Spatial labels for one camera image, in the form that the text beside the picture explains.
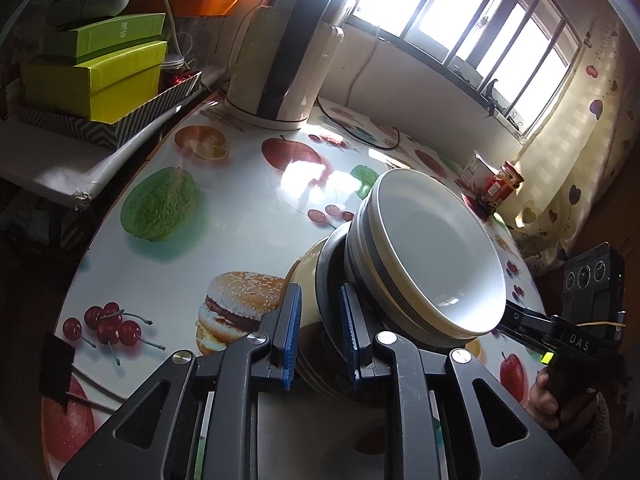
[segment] hamburger bun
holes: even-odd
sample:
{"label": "hamburger bun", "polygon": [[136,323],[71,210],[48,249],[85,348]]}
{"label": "hamburger bun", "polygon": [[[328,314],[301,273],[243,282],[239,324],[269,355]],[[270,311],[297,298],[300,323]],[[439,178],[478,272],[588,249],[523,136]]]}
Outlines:
{"label": "hamburger bun", "polygon": [[216,276],[198,310],[196,342],[200,351],[222,350],[257,330],[262,316],[278,307],[283,285],[282,278],[257,272],[234,270]]}

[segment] window sill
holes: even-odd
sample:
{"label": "window sill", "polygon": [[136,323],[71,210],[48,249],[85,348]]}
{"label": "window sill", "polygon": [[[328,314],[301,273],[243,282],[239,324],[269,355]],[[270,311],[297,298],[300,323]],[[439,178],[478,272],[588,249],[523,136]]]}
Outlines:
{"label": "window sill", "polygon": [[[371,34],[372,36],[375,36],[377,33],[379,38],[382,38],[382,40],[388,41],[394,47],[399,48],[409,56],[412,56],[418,61],[423,62],[429,68],[435,70],[441,76],[445,77],[446,79],[451,81],[455,86],[460,88],[465,94],[467,94],[474,101],[476,101],[482,108],[484,108],[485,110],[489,110],[490,105],[487,99],[485,99],[482,95],[480,95],[478,91],[475,88],[473,88],[471,85],[469,85],[464,79],[457,76],[448,68],[445,68],[442,65],[442,63],[440,63],[436,59],[433,59],[433,57],[429,56],[429,54],[421,51],[419,48],[413,46],[410,43],[407,43],[405,40],[398,38],[397,36],[391,34],[390,32],[387,32],[386,30],[383,30],[383,29],[378,30],[378,28],[375,25],[371,25],[371,23],[365,22],[364,20],[361,20],[357,16],[353,16],[353,15],[349,16],[349,18],[347,19],[347,23],[349,25],[353,25],[353,27],[363,30],[364,32],[367,32],[368,34]],[[494,115],[494,118],[500,123],[500,125],[504,127],[520,144],[524,144],[525,139],[522,133],[516,130],[516,128],[513,127],[513,125],[504,117],[504,115],[502,115],[498,110],[495,110],[495,109],[494,109],[493,115]]]}

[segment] chevron pattern box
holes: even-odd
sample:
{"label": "chevron pattern box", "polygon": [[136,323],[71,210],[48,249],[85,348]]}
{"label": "chevron pattern box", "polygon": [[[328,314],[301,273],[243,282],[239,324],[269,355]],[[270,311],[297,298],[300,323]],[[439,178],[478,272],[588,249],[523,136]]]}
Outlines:
{"label": "chevron pattern box", "polygon": [[201,72],[165,90],[113,124],[17,106],[18,119],[45,130],[117,150],[154,119],[196,91]]}

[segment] heart-print curtain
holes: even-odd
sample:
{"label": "heart-print curtain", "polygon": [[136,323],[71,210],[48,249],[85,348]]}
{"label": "heart-print curtain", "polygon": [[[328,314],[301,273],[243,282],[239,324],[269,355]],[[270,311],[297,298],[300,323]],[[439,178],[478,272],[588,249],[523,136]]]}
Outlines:
{"label": "heart-print curtain", "polygon": [[638,134],[640,53],[613,9],[591,22],[550,112],[514,161],[524,183],[499,209],[533,275],[559,267]]}

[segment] wall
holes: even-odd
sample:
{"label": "wall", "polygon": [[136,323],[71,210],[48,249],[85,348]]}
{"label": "wall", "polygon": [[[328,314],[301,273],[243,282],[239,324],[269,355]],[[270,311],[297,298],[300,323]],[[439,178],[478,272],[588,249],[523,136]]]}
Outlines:
{"label": "wall", "polygon": [[[606,0],[558,0],[580,35]],[[346,105],[348,87],[374,45],[372,35],[347,25],[320,95]],[[353,87],[348,105],[400,128],[465,164],[474,150],[500,164],[518,140],[469,95],[435,70],[380,41]]]}

